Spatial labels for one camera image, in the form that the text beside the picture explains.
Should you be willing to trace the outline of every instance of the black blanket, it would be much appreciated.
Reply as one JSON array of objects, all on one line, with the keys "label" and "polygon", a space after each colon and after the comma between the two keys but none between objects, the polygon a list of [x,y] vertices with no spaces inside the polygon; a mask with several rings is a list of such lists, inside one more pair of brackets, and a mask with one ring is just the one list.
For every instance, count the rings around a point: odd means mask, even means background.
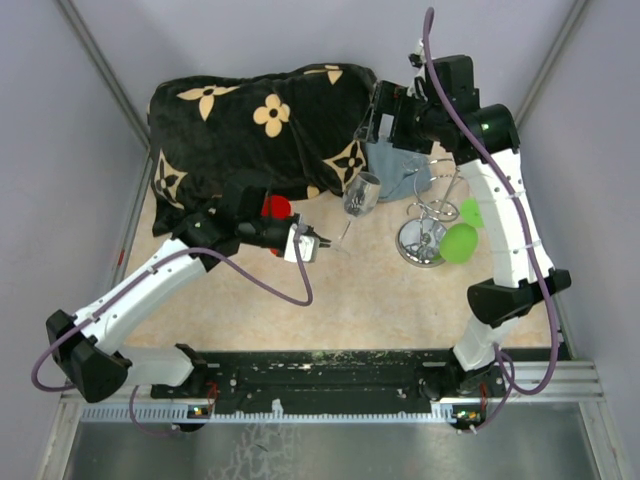
[{"label": "black blanket", "polygon": [[171,231],[208,208],[241,169],[273,179],[290,200],[330,190],[341,195],[362,169],[353,133],[366,113],[375,76],[356,65],[308,65],[251,79],[197,76],[158,87],[149,105],[153,234]]}]

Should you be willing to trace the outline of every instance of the beige tabletop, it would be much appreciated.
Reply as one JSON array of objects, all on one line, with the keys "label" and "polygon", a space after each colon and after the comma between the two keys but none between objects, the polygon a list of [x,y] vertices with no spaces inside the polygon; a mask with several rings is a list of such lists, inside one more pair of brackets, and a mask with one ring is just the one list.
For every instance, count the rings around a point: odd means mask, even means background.
[{"label": "beige tabletop", "polygon": [[[438,198],[446,185],[434,185],[423,197]],[[455,202],[469,195],[462,181]],[[249,283],[225,265],[168,298],[129,337],[137,346],[187,343],[197,350],[408,349],[448,348],[462,335],[471,311],[467,287],[492,275],[484,231],[472,259],[424,269],[405,262],[395,237],[411,216],[407,198],[380,203],[350,228],[346,256],[322,249],[307,266],[315,300],[310,307],[290,305]],[[346,217],[341,199],[324,193],[296,202],[296,212],[328,238],[336,238]],[[142,265],[166,237],[153,238],[155,199],[149,191],[133,244],[128,272]],[[270,285],[305,298],[298,267],[268,250],[242,246],[233,257],[240,266]],[[549,345],[542,305],[520,321],[506,345]]]}]

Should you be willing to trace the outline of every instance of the gray towel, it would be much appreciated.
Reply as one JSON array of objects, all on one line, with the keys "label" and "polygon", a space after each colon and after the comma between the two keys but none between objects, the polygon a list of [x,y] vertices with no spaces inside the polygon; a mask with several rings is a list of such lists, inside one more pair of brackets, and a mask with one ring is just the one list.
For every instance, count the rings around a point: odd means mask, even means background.
[{"label": "gray towel", "polygon": [[424,163],[425,155],[393,148],[383,139],[378,143],[367,143],[366,149],[369,171],[378,177],[382,184],[380,202],[393,202],[413,195],[414,180],[418,193],[431,188],[431,174],[429,167]]}]

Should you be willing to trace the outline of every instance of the wine glass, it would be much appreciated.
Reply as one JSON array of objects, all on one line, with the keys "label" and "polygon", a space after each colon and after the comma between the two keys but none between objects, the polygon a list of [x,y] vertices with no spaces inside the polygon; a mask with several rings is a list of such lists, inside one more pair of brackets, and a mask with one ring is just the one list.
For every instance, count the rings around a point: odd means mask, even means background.
[{"label": "wine glass", "polygon": [[342,205],[347,214],[347,224],[342,235],[333,242],[332,247],[346,253],[342,248],[342,241],[349,231],[351,223],[357,218],[371,213],[380,196],[380,179],[369,172],[360,172],[347,187],[342,195]]}]

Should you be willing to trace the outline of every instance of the white wall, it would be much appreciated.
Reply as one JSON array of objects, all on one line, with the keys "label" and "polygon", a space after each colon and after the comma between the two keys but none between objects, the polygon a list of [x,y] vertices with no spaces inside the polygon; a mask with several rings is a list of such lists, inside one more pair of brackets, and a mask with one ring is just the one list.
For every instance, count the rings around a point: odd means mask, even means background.
[{"label": "white wall", "polygon": [[0,477],[22,480],[58,401],[29,380],[45,320],[106,287],[144,149],[53,2],[2,2],[0,62]]},{"label": "white wall", "polygon": [[476,64],[483,103],[517,109],[573,0],[75,0],[142,114],[155,87],[194,74],[254,76],[353,62],[407,84],[436,9],[433,53]]},{"label": "white wall", "polygon": [[640,3],[592,2],[522,130],[525,180],[578,353],[640,477]]}]

